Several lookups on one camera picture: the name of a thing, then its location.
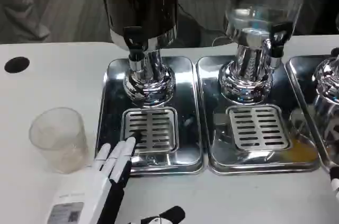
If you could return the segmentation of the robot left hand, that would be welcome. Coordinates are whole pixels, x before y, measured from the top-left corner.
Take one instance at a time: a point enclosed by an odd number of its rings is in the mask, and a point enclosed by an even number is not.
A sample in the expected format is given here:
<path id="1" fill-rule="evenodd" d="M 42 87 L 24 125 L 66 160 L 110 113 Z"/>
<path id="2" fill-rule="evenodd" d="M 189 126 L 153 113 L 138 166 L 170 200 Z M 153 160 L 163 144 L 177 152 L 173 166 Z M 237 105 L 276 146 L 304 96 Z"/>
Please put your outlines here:
<path id="1" fill-rule="evenodd" d="M 46 223 L 114 223 L 130 178 L 140 132 L 103 144 L 89 167 L 66 175 L 53 197 Z"/>

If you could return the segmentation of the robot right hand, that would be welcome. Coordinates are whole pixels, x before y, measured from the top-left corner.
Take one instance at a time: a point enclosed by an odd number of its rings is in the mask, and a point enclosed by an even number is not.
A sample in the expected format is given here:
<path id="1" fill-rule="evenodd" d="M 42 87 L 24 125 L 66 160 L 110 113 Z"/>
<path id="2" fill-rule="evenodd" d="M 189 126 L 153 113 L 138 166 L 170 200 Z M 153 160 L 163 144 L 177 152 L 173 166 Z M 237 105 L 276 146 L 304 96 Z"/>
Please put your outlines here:
<path id="1" fill-rule="evenodd" d="M 329 171 L 331 187 L 336 199 L 339 201 L 339 167 L 332 167 Z"/>

